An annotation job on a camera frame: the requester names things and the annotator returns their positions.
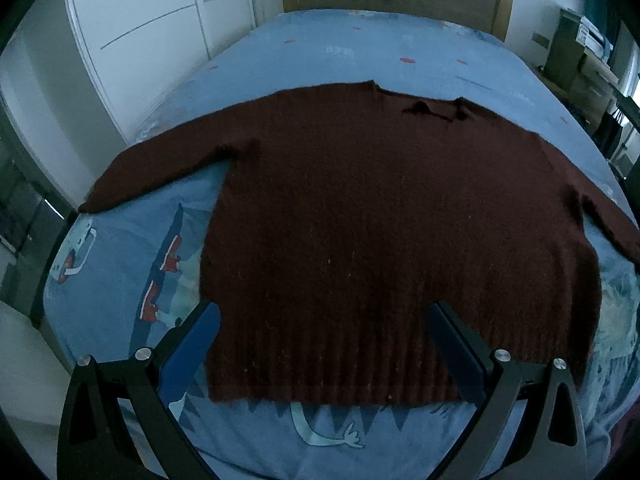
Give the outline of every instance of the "bed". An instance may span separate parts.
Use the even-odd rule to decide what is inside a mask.
[[[142,142],[178,124],[282,89],[375,80],[436,99],[463,96],[559,148],[630,218],[622,190],[587,133],[499,40],[404,14],[309,10],[279,15],[199,69],[145,121]],[[198,301],[199,256],[228,162],[100,214],[80,215],[47,278],[44,308],[69,360],[129,357],[154,346]],[[579,391],[592,478],[609,431],[640,395],[634,266],[585,219],[600,265],[602,307]],[[129,430],[160,472],[130,406]],[[484,474],[499,467],[522,415],[512,414]],[[171,405],[185,434],[223,479],[426,478],[467,424],[463,402],[421,408],[213,403],[200,367]]]

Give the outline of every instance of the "white wardrobe door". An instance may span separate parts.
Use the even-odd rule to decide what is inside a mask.
[[[196,0],[72,0],[71,5],[94,83],[131,142],[140,123],[208,59]]]
[[[201,0],[209,55],[216,56],[255,27],[251,0]]]

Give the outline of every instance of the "brown sweater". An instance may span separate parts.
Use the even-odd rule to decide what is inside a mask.
[[[463,99],[372,82],[182,124],[121,153],[81,210],[226,156],[200,277],[222,313],[212,400],[455,399],[420,315],[435,300],[518,360],[563,357],[579,384],[600,307],[582,214],[640,264],[630,219],[541,137]]]

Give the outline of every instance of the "silver bolt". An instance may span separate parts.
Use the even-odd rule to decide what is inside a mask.
[[[136,359],[138,361],[146,361],[151,357],[151,348],[141,348],[136,351]]]
[[[496,350],[494,355],[498,361],[502,361],[503,363],[511,361],[511,354],[502,348]]]
[[[78,358],[78,366],[87,366],[91,362],[90,355],[81,355]]]

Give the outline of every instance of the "bed sheet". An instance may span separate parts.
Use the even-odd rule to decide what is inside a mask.
[[[424,18],[325,10],[281,15],[191,77],[156,110],[140,139],[283,88],[369,79],[393,91],[462,95],[492,108],[562,149],[630,215],[586,133],[519,59],[490,36]],[[52,266],[44,299],[70,362],[85,353],[98,361],[123,359],[140,346],[154,346],[195,306],[200,249],[227,165],[215,164],[77,220]],[[594,353],[580,391],[594,476],[609,454],[610,428],[640,393],[640,292],[633,265],[589,219],[585,231],[598,253],[603,288]],[[521,408],[485,472],[506,453]],[[426,478],[473,410],[462,402],[413,410],[246,400],[214,404],[202,369],[172,406],[194,446],[223,479]],[[157,470],[134,417],[127,417],[142,454]]]

